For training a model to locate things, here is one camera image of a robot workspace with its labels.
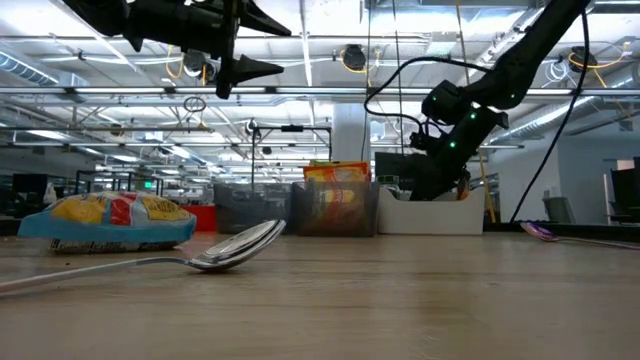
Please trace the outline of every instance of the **wooden table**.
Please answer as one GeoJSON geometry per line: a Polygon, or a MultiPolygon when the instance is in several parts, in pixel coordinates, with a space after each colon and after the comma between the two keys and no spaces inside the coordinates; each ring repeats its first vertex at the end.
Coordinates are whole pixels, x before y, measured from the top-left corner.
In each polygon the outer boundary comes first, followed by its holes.
{"type": "MultiPolygon", "coordinates": [[[[148,255],[0,238],[0,278],[148,255]]],[[[151,265],[0,295],[2,359],[620,360],[639,338],[640,253],[524,235],[283,237],[224,275],[151,265]]]]}

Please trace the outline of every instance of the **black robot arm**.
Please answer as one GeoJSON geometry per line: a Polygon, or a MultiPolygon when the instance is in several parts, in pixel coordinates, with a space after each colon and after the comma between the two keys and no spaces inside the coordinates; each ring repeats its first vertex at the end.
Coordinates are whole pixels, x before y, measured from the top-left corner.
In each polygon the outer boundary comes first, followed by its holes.
{"type": "Polygon", "coordinates": [[[438,139],[412,134],[411,146],[431,158],[431,165],[416,174],[412,200],[433,200],[453,188],[493,128],[508,127],[507,114],[489,107],[511,109],[522,102],[544,58],[588,4],[589,0],[551,1],[522,40],[480,80],[465,87],[443,81],[433,89],[422,103],[422,113],[454,127],[438,139]]]}
{"type": "Polygon", "coordinates": [[[279,74],[280,66],[233,58],[240,26],[273,35],[291,31],[265,14],[253,0],[207,0],[184,5],[184,0],[63,0],[85,22],[106,36],[122,35],[136,51],[144,39],[198,50],[220,59],[216,94],[227,99],[242,81],[279,74]]]}

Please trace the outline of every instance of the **wire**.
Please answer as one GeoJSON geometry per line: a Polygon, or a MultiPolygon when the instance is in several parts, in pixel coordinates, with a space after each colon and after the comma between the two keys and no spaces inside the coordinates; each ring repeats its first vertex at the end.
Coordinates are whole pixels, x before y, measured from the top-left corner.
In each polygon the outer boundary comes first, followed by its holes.
{"type": "Polygon", "coordinates": [[[344,50],[342,50],[340,52],[340,62],[342,63],[342,66],[344,66],[344,68],[347,69],[347,71],[350,71],[350,72],[356,73],[356,74],[365,74],[365,75],[367,75],[367,85],[369,85],[369,87],[373,87],[373,85],[371,84],[371,78],[368,75],[369,75],[369,71],[371,71],[373,69],[377,69],[379,67],[379,65],[380,65],[380,52],[378,50],[376,50],[376,63],[373,66],[369,67],[369,70],[366,70],[366,67],[364,69],[362,69],[362,70],[350,69],[344,63],[344,50]]]}
{"type": "MultiPolygon", "coordinates": [[[[587,67],[589,68],[589,70],[594,70],[594,69],[606,69],[606,68],[608,68],[608,67],[610,67],[610,66],[613,66],[613,65],[615,65],[615,64],[617,64],[617,63],[619,63],[620,61],[622,61],[622,60],[624,59],[624,57],[627,55],[627,54],[626,54],[626,51],[627,51],[627,44],[624,44],[623,51],[622,51],[622,53],[620,54],[620,57],[618,58],[618,60],[612,61],[612,62],[610,62],[610,63],[603,64],[603,65],[588,65],[588,60],[587,60],[587,61],[585,61],[585,63],[584,63],[584,64],[581,64],[581,63],[579,63],[579,62],[577,62],[577,61],[573,60],[573,57],[577,55],[576,53],[573,53],[573,52],[572,52],[571,54],[569,54],[568,59],[569,59],[569,61],[570,61],[572,64],[574,64],[574,65],[578,66],[578,67],[579,67],[579,68],[581,68],[581,69],[582,69],[582,67],[583,67],[583,66],[587,66],[587,67]]],[[[588,58],[589,58],[589,52],[588,52],[588,51],[586,51],[586,49],[585,49],[585,52],[584,52],[584,53],[585,53],[585,54],[587,54],[587,55],[586,55],[586,58],[588,59],[588,58]]]]}
{"type": "MultiPolygon", "coordinates": [[[[367,69],[369,68],[369,61],[371,61],[371,20],[372,20],[372,16],[373,16],[373,11],[371,11],[371,9],[370,9],[369,10],[369,24],[368,24],[368,30],[367,30],[367,64],[366,64],[367,69]]],[[[365,84],[365,91],[368,93],[369,92],[369,88],[371,88],[371,81],[369,80],[369,72],[368,71],[366,72],[366,76],[367,76],[367,82],[365,84]]],[[[367,144],[367,134],[369,133],[369,131],[367,131],[367,127],[369,126],[368,120],[369,120],[369,112],[366,111],[364,113],[364,126],[362,127],[362,149],[360,149],[360,161],[363,161],[363,162],[364,162],[364,148],[365,148],[365,145],[367,144]]]]}
{"type": "Polygon", "coordinates": [[[594,74],[596,74],[596,77],[598,78],[598,81],[600,81],[600,84],[602,84],[602,87],[608,88],[607,83],[604,82],[604,79],[602,78],[602,76],[600,76],[600,72],[598,72],[597,69],[593,69],[592,71],[594,74]]]}
{"type": "Polygon", "coordinates": [[[464,62],[464,61],[458,61],[458,60],[453,60],[453,59],[448,59],[448,58],[441,58],[441,57],[437,57],[437,56],[420,56],[420,57],[417,57],[417,58],[413,58],[411,60],[405,61],[402,65],[400,65],[400,67],[391,75],[391,77],[384,84],[382,84],[382,86],[380,86],[379,88],[375,89],[369,96],[367,96],[367,99],[364,102],[364,109],[366,110],[366,112],[371,114],[371,115],[376,115],[376,116],[402,117],[404,119],[411,120],[411,121],[415,122],[416,124],[418,124],[418,127],[419,127],[420,131],[422,131],[422,123],[420,123],[420,121],[418,119],[414,118],[413,116],[409,116],[409,115],[405,115],[405,114],[385,114],[385,113],[380,113],[380,112],[377,112],[377,111],[373,111],[373,110],[369,109],[369,102],[376,95],[380,94],[380,92],[382,92],[382,90],[386,89],[389,86],[389,84],[391,84],[391,82],[393,82],[393,80],[398,76],[398,74],[400,74],[400,72],[404,68],[406,68],[407,66],[409,66],[409,65],[411,65],[413,63],[424,62],[424,61],[432,61],[432,62],[439,62],[439,63],[444,63],[444,64],[468,67],[468,68],[476,69],[476,70],[482,71],[482,72],[490,72],[491,71],[491,70],[489,70],[487,68],[484,68],[482,66],[479,66],[479,65],[470,64],[470,63],[467,63],[467,62],[464,62]]]}
{"type": "MultiPolygon", "coordinates": [[[[584,32],[584,53],[589,54],[589,20],[587,19],[587,13],[584,9],[582,10],[582,29],[584,32]]],[[[560,124],[560,127],[556,132],[556,135],[553,137],[553,140],[551,141],[551,146],[549,146],[547,153],[544,155],[544,158],[542,159],[542,163],[538,167],[538,170],[536,171],[536,173],[533,175],[533,179],[531,179],[531,181],[529,182],[529,185],[527,186],[527,189],[525,190],[524,194],[522,194],[522,197],[518,202],[518,206],[516,206],[516,210],[513,212],[513,215],[511,216],[511,220],[509,220],[510,223],[513,223],[516,219],[516,216],[518,216],[518,213],[520,212],[520,209],[522,208],[522,204],[524,204],[524,201],[527,198],[529,191],[531,191],[533,184],[535,184],[536,180],[538,180],[538,177],[540,176],[540,173],[542,173],[544,166],[547,164],[547,161],[549,160],[549,157],[551,156],[553,149],[556,147],[556,144],[558,143],[558,139],[560,139],[560,135],[562,135],[562,130],[564,130],[565,126],[569,122],[569,118],[571,117],[573,108],[576,105],[576,101],[578,101],[578,97],[582,92],[584,79],[587,77],[588,64],[589,64],[589,56],[585,56],[584,64],[582,64],[581,66],[582,72],[580,73],[578,86],[576,87],[575,92],[573,94],[573,99],[571,99],[571,104],[569,104],[569,109],[567,110],[567,113],[564,116],[564,119],[562,120],[562,123],[560,124]]]]}
{"type": "MultiPolygon", "coordinates": [[[[396,18],[396,0],[391,1],[391,6],[393,7],[393,23],[395,25],[396,32],[396,61],[398,63],[398,68],[400,68],[400,40],[398,39],[398,20],[396,18]]],[[[400,101],[400,114],[404,114],[402,110],[402,74],[398,73],[398,98],[400,101]]],[[[402,121],[402,116],[398,117],[398,121],[400,122],[400,151],[404,156],[404,122],[402,121]]]]}
{"type": "MultiPolygon", "coordinates": [[[[169,45],[169,50],[167,50],[167,59],[169,59],[169,56],[171,56],[171,50],[173,50],[173,45],[169,45]]],[[[165,63],[164,64],[164,68],[165,70],[167,70],[167,74],[169,76],[171,76],[174,79],[177,79],[180,77],[180,75],[182,75],[182,67],[184,66],[184,55],[181,56],[180,58],[180,70],[178,71],[178,75],[174,74],[171,69],[169,68],[169,63],[165,63]]]]}
{"type": "MultiPolygon", "coordinates": [[[[464,44],[464,34],[462,31],[462,15],[460,12],[460,0],[456,0],[456,12],[458,14],[458,27],[460,28],[460,44],[462,46],[462,59],[467,61],[467,49],[464,44]]],[[[469,75],[469,68],[464,69],[464,74],[467,78],[467,86],[471,85],[471,76],[469,75]]],[[[491,222],[496,223],[496,213],[493,210],[493,201],[491,200],[491,194],[489,192],[489,181],[487,180],[487,174],[484,169],[484,158],[482,157],[482,151],[478,149],[478,156],[480,158],[480,170],[482,174],[482,181],[484,182],[484,193],[487,201],[487,207],[489,208],[489,214],[491,216],[491,222]]]]}

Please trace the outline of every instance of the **clear plastic bin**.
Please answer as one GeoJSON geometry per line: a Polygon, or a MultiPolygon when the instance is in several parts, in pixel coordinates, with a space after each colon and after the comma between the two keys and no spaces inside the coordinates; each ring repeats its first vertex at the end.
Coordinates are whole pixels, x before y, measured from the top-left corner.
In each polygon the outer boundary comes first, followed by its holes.
{"type": "Polygon", "coordinates": [[[369,182],[295,183],[292,230],[302,236],[375,236],[379,188],[369,182]]]}
{"type": "Polygon", "coordinates": [[[268,220],[289,222],[291,184],[215,184],[216,225],[237,234],[268,220]]]}

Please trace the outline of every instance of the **pillar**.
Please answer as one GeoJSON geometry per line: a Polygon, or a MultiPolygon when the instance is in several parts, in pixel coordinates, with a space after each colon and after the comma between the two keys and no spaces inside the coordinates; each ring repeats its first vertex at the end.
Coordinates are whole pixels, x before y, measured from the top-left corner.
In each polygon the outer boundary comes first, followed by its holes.
{"type": "Polygon", "coordinates": [[[367,118],[365,125],[365,111],[361,103],[333,105],[333,161],[371,160],[368,122],[367,118]]]}

